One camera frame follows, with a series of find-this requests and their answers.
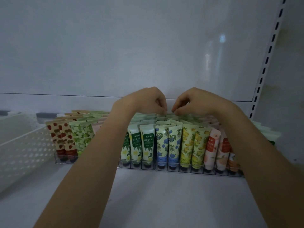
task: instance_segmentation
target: green label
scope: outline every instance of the green label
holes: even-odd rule
[[[132,146],[133,147],[141,146],[140,132],[132,134]]]
[[[128,146],[130,145],[130,139],[129,139],[129,133],[127,132],[126,133],[126,136],[125,136],[125,141],[124,141],[124,146]]]
[[[145,148],[150,148],[154,146],[154,134],[148,133],[143,135],[143,146]]]

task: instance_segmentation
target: red label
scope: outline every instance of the red label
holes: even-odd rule
[[[209,136],[206,150],[209,152],[213,152],[214,145],[215,145],[215,139]]]
[[[230,145],[228,139],[224,138],[223,139],[223,147],[222,147],[221,151],[222,151],[222,153],[228,153],[228,152],[230,152],[230,150],[231,150],[231,145]]]

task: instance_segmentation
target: left hand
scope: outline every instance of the left hand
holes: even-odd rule
[[[166,114],[167,102],[165,95],[156,87],[143,88],[131,93],[113,104],[113,109],[130,109],[134,113],[142,114]]]

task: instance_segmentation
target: forearm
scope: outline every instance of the forearm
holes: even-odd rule
[[[303,178],[233,103],[215,115],[269,227],[292,226],[303,211]]]
[[[134,113],[126,105],[113,107],[58,186],[35,227],[98,227]]]

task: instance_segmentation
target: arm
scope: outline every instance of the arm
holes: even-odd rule
[[[219,120],[269,227],[296,227],[302,223],[302,174],[275,149],[239,107],[215,94],[192,88],[178,97],[172,111],[176,115],[214,115]]]
[[[98,227],[131,118],[135,112],[165,114],[166,111],[165,96],[156,87],[144,88],[115,102],[34,227]]]

